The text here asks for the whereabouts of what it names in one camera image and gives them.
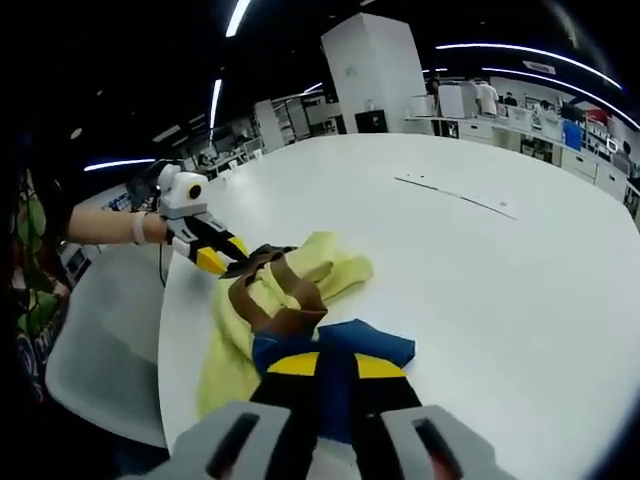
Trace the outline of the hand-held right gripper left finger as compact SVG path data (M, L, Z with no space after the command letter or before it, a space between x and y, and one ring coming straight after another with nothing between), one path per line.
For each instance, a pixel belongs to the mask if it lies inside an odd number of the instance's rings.
M305 479L317 444L319 354L282 358L248 401L183 432L151 479Z

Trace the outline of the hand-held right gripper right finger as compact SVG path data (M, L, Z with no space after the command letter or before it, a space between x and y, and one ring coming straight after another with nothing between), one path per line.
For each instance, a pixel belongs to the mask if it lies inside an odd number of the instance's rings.
M355 356L351 435L363 479L511 479L494 447L437 405L424 405L405 372Z

